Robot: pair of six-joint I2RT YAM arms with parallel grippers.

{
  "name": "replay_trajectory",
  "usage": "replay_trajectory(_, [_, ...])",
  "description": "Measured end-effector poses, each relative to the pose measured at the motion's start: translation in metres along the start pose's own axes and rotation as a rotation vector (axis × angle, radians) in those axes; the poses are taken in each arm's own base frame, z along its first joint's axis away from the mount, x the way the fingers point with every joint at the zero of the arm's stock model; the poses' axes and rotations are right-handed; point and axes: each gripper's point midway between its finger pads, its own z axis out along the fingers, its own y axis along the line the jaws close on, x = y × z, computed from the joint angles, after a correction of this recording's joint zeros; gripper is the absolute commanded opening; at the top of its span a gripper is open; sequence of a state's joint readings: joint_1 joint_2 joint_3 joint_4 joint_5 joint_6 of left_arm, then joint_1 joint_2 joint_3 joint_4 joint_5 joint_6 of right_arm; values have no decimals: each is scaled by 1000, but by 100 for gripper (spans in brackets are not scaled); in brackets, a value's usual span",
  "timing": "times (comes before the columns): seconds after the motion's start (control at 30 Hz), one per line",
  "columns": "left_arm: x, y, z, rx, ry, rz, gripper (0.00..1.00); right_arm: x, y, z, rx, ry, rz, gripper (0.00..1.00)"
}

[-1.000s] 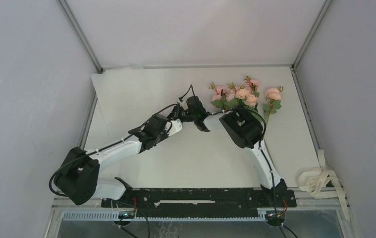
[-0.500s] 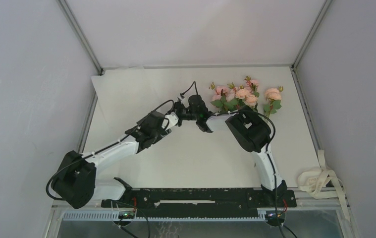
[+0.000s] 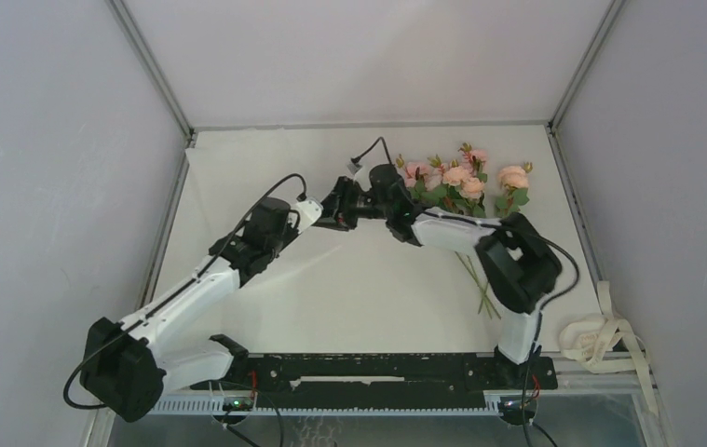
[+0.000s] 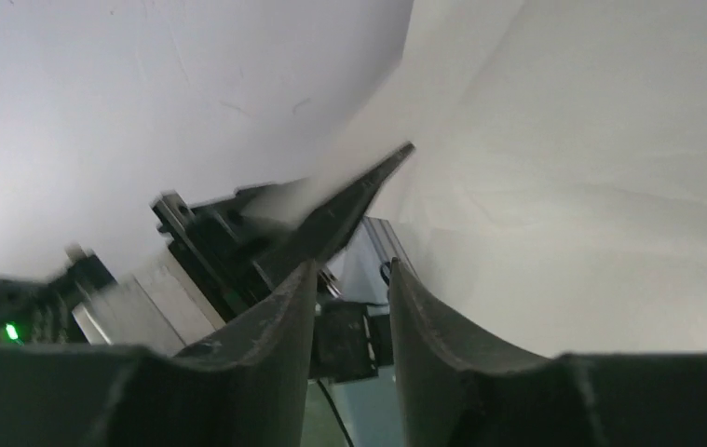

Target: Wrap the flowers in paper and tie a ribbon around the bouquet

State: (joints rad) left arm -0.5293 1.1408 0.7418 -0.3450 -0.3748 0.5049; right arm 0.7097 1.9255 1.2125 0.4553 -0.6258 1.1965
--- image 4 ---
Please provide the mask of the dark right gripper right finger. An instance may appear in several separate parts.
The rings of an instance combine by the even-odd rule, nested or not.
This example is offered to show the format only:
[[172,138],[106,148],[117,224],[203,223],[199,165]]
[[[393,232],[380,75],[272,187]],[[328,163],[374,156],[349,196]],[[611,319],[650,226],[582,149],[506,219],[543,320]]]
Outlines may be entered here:
[[707,446],[707,354],[562,354],[513,345],[399,261],[389,303],[409,446]]

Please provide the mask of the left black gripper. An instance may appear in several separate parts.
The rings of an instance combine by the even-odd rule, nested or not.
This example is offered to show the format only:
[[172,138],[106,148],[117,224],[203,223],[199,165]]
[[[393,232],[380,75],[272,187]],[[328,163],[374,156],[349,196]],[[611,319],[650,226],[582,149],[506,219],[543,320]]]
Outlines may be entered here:
[[[301,264],[324,264],[345,248],[389,177],[413,154],[406,142],[301,215],[296,192],[305,180],[237,188],[227,196],[189,204],[175,191],[151,203],[169,252],[230,321],[262,302]],[[251,202],[267,215],[245,213]]]

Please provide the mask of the translucent white wrapping paper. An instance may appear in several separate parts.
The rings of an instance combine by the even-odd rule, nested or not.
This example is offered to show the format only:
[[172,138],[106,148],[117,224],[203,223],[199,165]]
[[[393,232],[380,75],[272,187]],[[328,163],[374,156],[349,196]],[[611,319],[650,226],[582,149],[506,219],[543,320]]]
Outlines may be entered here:
[[423,283],[535,353],[707,350],[707,1],[417,5],[295,226],[412,142],[373,205]]

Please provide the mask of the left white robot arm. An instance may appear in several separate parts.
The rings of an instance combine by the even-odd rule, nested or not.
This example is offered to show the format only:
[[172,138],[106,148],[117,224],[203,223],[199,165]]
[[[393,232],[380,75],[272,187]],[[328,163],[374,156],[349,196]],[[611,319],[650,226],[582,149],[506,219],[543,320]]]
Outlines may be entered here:
[[[168,193],[154,201],[158,230],[170,238],[168,252],[199,286],[222,318],[234,318],[257,303],[305,258],[327,262],[344,249],[388,178],[414,152],[408,142],[358,178],[339,188],[299,222],[275,219],[305,180],[239,188],[217,201],[189,206]],[[34,326],[60,306],[74,309],[78,290],[112,284],[94,255],[82,255],[46,282],[0,278],[0,329],[11,325],[16,338],[34,337]]]

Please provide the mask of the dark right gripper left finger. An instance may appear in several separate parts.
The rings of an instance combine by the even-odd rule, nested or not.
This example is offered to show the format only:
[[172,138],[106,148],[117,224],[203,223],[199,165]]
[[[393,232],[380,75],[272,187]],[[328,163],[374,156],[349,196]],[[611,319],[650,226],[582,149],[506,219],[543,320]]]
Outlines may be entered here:
[[185,356],[136,345],[0,345],[0,446],[297,446],[317,267]]

